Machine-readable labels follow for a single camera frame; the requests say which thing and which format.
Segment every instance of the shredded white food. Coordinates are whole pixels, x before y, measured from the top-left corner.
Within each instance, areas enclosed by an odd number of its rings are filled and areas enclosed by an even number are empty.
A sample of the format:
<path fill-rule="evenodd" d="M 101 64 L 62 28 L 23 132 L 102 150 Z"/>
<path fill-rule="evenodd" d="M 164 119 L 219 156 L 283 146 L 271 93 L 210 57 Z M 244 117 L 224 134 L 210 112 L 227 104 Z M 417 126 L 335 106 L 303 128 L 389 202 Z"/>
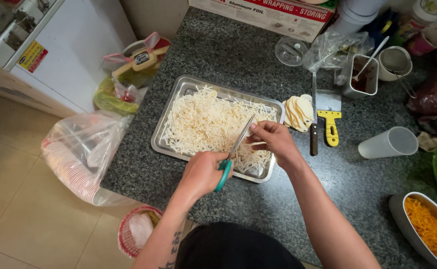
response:
<path fill-rule="evenodd" d="M 276 109 L 263 104 L 217 98 L 217 92 L 205 85 L 193 95 L 175 99 L 167 120 L 168 128 L 162 137 L 167 145 L 180 154 L 195 155 L 199 151 L 229 152 L 248 120 L 276 122 Z M 264 167 L 271 154 L 266 150 L 252 150 L 243 141 L 234 157 L 234 168 L 246 172 Z"/>

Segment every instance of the red plastic basket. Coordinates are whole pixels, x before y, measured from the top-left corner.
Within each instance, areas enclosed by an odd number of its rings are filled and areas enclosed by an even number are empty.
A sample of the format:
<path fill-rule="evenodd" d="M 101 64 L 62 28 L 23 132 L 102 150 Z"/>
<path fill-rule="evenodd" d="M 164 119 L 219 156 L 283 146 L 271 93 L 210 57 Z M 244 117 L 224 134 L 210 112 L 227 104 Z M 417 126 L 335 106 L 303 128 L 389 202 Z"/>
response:
<path fill-rule="evenodd" d="M 129 229 L 129 221 L 131 220 L 131 217 L 141 214 L 144 211 L 153 211 L 157 217 L 162 218 L 162 212 L 160 212 L 157 208 L 151 206 L 141 206 L 130 211 L 120 222 L 119 232 L 117 234 L 119 249 L 131 258 L 137 257 L 137 255 L 141 252 L 141 249 L 135 247 L 135 241 L 134 238 L 132 238 L 132 233 Z"/>

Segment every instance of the tiled floor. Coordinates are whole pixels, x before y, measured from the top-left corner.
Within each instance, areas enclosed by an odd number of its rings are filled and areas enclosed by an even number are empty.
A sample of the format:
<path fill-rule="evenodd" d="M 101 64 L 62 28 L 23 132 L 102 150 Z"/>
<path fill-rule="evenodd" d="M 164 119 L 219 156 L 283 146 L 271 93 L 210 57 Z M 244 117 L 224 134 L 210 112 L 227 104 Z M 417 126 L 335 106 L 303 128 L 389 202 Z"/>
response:
<path fill-rule="evenodd" d="M 58 120 L 0 97 L 0 269 L 129 268 L 117 229 L 140 203 L 96 207 L 56 178 L 39 146 Z"/>

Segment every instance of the forearm tattoo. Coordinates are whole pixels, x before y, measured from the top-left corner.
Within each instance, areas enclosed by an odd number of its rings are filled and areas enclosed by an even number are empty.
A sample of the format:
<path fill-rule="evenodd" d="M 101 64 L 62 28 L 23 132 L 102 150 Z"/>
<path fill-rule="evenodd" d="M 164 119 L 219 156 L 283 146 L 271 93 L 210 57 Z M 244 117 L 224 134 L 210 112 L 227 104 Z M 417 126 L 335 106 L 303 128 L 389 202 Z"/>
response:
<path fill-rule="evenodd" d="M 177 231 L 174 233 L 174 240 L 172 240 L 172 250 L 170 251 L 170 254 L 177 254 L 177 251 L 179 250 L 179 243 L 180 243 L 180 235 L 182 234 L 182 232 Z M 173 262 L 167 262 L 167 264 L 165 265 L 165 267 L 159 267 L 159 269 L 172 269 L 174 268 L 175 265 L 175 259 Z"/>

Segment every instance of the hand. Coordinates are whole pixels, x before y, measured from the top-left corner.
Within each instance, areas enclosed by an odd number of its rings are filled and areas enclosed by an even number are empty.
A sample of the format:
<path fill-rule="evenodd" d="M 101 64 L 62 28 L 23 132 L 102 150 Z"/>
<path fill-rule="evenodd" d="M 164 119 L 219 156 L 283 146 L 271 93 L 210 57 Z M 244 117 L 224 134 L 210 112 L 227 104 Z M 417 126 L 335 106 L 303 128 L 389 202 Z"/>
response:
<path fill-rule="evenodd" d="M 193 202 L 217 187 L 224 170 L 219 163 L 228 158 L 228 152 L 197 152 L 188 162 L 176 191 L 184 193 Z M 233 167 L 227 179 L 232 177 Z"/>
<path fill-rule="evenodd" d="M 253 150 L 268 150 L 275 154 L 277 164 L 285 168 L 293 161 L 301 157 L 300 151 L 293 141 L 292 135 L 285 125 L 271 121 L 261 121 L 251 124 L 250 130 L 253 135 L 249 136 L 245 143 L 265 142 L 253 145 Z"/>

